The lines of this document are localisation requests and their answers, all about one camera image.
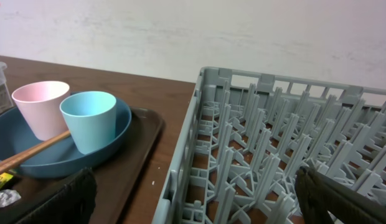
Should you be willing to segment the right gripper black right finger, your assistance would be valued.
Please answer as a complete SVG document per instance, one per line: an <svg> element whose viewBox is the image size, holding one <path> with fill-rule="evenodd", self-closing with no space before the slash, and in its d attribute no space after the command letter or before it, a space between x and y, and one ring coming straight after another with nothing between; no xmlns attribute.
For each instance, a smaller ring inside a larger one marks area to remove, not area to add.
<svg viewBox="0 0 386 224"><path fill-rule="evenodd" d="M294 189L306 224L332 223L331 215L343 223L386 224L385 207L312 167L297 170Z"/></svg>

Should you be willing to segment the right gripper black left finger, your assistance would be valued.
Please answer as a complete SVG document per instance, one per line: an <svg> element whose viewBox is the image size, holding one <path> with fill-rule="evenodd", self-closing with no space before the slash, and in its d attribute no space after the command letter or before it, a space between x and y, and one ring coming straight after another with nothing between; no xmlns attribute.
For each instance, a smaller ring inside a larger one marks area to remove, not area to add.
<svg viewBox="0 0 386 224"><path fill-rule="evenodd" d="M39 192L21 205L17 223L88 223L95 209L97 183L93 172L84 168Z"/></svg>

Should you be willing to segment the white napkin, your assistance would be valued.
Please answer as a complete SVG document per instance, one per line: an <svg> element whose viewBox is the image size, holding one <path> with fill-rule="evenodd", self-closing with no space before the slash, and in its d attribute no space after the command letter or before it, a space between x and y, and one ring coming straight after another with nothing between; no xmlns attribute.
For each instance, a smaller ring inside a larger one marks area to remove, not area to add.
<svg viewBox="0 0 386 224"><path fill-rule="evenodd" d="M16 190L0 190L0 208L11 205L20 199L21 196Z"/></svg>

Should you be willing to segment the foil snack wrapper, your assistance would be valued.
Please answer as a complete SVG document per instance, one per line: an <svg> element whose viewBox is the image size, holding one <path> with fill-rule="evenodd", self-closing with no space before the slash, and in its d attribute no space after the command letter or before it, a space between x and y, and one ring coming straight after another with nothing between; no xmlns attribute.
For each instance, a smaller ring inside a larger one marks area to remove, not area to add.
<svg viewBox="0 0 386 224"><path fill-rule="evenodd" d="M9 173L2 173L0 175L0 190L3 189L7 184L10 184L14 180L14 176Z"/></svg>

